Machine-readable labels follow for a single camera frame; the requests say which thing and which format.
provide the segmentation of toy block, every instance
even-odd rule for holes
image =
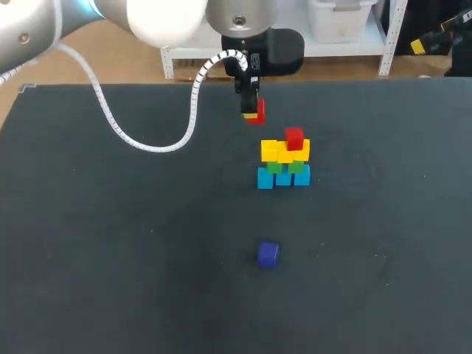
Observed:
[[[294,161],[288,165],[288,173],[302,173],[303,166],[305,166],[303,161]]]
[[[291,164],[294,161],[294,152],[287,150],[287,143],[278,142],[277,147],[279,150],[277,162],[280,164]]]
[[[303,141],[303,150],[294,151],[294,161],[309,161],[310,160],[310,140]]]
[[[248,124],[259,124],[262,125],[266,123],[266,102],[260,98],[257,101],[257,115],[256,119],[247,119]]]
[[[273,269],[277,266],[279,257],[279,245],[273,242],[262,242],[259,245],[257,253],[257,263],[259,266],[267,269]]]
[[[303,149],[303,130],[301,128],[286,128],[285,140],[288,151],[299,151]]]
[[[277,140],[262,140],[260,142],[260,157],[262,162],[277,162],[279,148]]]
[[[257,169],[257,188],[259,190],[271,190],[274,188],[274,175],[269,173],[265,167]]]
[[[310,166],[306,164],[303,167],[302,173],[294,174],[294,186],[309,186],[310,185]]]
[[[245,119],[257,119],[257,113],[243,113]]]
[[[278,162],[268,162],[267,163],[267,172],[269,173],[281,173],[283,165]]]
[[[275,185],[276,186],[291,186],[292,185],[292,175],[288,172],[286,166],[283,167],[283,171],[275,175]]]

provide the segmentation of white storage bin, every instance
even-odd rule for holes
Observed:
[[[358,40],[378,0],[308,0],[310,25],[319,43]]]

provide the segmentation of green block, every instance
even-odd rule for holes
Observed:
[[[267,172],[269,173],[282,173],[282,164],[277,162],[268,162],[267,163]]]
[[[288,173],[303,173],[304,166],[303,161],[294,161],[288,165]]]

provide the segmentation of white cable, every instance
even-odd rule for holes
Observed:
[[[16,68],[10,70],[9,72],[5,72],[4,74],[0,75],[0,86],[6,83],[9,79],[15,76],[21,69],[23,69],[24,65],[17,66]]]
[[[102,107],[103,113],[105,114],[105,117],[108,120],[108,123],[110,123],[110,126],[113,128],[114,132],[121,139],[127,142],[129,145],[135,147],[136,149],[148,151],[150,153],[169,153],[171,151],[175,151],[182,148],[189,142],[190,138],[192,137],[193,131],[195,129],[195,124],[197,120],[198,92],[200,91],[200,86],[201,86],[201,83],[203,82],[203,79],[205,78],[205,75],[207,75],[207,72],[212,68],[212,66],[214,66],[218,61],[221,61],[223,59],[236,58],[243,71],[247,70],[248,68],[248,62],[247,62],[246,56],[244,56],[242,52],[239,52],[234,49],[225,50],[221,52],[220,54],[214,56],[210,60],[208,60],[201,67],[200,71],[197,74],[197,77],[195,78],[195,81],[193,82],[192,94],[190,96],[189,125],[187,126],[187,131],[185,132],[185,135],[175,144],[160,147],[160,146],[145,145],[130,138],[118,126],[117,121],[114,119],[113,114],[111,113],[110,108],[108,107],[108,103],[106,102],[105,96],[103,95],[103,91],[102,91],[102,88],[100,87],[97,76],[95,76],[95,73],[93,72],[93,70],[91,69],[89,63],[87,63],[85,58],[82,55],[80,55],[78,52],[76,52],[73,48],[70,48],[69,46],[65,44],[59,43],[58,49],[71,55],[80,64],[80,66],[82,66],[82,69],[86,72],[92,86],[94,87],[98,102],[100,106]]]

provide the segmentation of block tower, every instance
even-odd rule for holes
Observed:
[[[271,190],[275,186],[309,186],[310,140],[301,128],[285,129],[285,141],[262,140],[261,161],[267,165],[257,170],[257,188]]]

